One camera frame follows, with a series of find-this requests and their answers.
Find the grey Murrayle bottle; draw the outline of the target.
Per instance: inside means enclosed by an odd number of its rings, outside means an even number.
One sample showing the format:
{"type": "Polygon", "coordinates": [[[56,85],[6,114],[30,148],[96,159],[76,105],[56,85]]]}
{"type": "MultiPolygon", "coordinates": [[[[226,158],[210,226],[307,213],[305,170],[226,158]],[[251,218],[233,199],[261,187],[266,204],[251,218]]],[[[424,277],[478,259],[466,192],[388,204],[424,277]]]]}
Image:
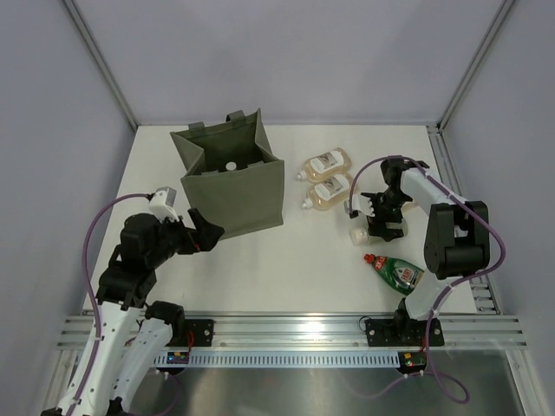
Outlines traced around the grey Murrayle bottle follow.
{"type": "MultiPolygon", "coordinates": [[[[405,220],[403,220],[400,224],[386,223],[386,225],[389,229],[392,229],[394,231],[402,231],[402,237],[406,237],[408,235],[408,223],[405,220]]],[[[349,235],[354,246],[378,244],[380,242],[384,242],[383,238],[370,236],[369,231],[363,228],[354,228],[349,232],[349,235]]]]}

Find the amber soap bottle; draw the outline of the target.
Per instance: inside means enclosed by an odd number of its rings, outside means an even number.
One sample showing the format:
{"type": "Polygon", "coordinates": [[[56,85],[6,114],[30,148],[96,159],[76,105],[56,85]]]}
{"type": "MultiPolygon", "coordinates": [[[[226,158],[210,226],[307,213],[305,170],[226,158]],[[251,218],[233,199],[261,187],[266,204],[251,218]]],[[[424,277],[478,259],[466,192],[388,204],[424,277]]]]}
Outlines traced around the amber soap bottle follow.
{"type": "Polygon", "coordinates": [[[305,160],[295,179],[315,184],[329,179],[336,173],[347,172],[351,167],[350,156],[341,147],[336,147],[305,160]]]}
{"type": "Polygon", "coordinates": [[[415,201],[407,202],[402,206],[402,213],[407,213],[410,210],[417,207],[418,207],[418,204],[415,201]]]}
{"type": "Polygon", "coordinates": [[[301,203],[301,208],[328,211],[349,196],[352,182],[353,178],[348,173],[337,173],[322,182],[311,185],[301,203]]]}

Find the green Fairy dish soap bottle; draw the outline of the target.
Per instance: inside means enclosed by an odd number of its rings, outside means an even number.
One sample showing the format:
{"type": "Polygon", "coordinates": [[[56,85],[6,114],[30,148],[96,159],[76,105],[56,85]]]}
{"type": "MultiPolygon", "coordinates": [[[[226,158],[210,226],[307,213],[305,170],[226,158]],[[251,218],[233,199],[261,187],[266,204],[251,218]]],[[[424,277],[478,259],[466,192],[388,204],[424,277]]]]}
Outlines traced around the green Fairy dish soap bottle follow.
{"type": "Polygon", "coordinates": [[[363,259],[390,288],[405,296],[424,275],[424,270],[400,258],[365,254],[363,259]]]}

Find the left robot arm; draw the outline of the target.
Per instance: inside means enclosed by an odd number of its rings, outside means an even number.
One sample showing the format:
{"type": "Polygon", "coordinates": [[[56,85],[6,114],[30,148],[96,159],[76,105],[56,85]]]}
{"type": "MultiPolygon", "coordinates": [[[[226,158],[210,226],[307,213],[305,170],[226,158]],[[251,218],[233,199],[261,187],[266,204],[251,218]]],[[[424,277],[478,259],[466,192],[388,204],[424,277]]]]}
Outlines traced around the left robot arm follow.
{"type": "Polygon", "coordinates": [[[190,340],[182,306],[146,304],[156,270],[174,255],[212,250],[224,228],[191,208],[192,227],[180,216],[127,218],[108,267],[101,274],[95,322],[68,389],[48,415],[127,415],[153,361],[165,346],[190,340]]]}

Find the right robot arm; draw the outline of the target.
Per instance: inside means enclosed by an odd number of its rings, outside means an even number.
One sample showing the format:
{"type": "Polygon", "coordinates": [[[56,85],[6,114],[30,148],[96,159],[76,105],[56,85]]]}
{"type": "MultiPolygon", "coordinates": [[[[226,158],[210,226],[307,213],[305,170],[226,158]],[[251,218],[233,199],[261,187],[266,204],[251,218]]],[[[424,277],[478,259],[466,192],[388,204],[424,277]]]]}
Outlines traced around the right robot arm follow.
{"type": "Polygon", "coordinates": [[[488,209],[446,188],[422,161],[402,156],[382,159],[383,192],[351,197],[352,215],[361,213],[367,232],[391,242],[403,237],[402,207],[415,202],[428,216],[423,245],[426,264],[413,291],[404,296],[393,316],[368,318],[365,334],[371,347],[440,347],[444,345],[438,314],[457,280],[483,270],[490,261],[488,209]]]}

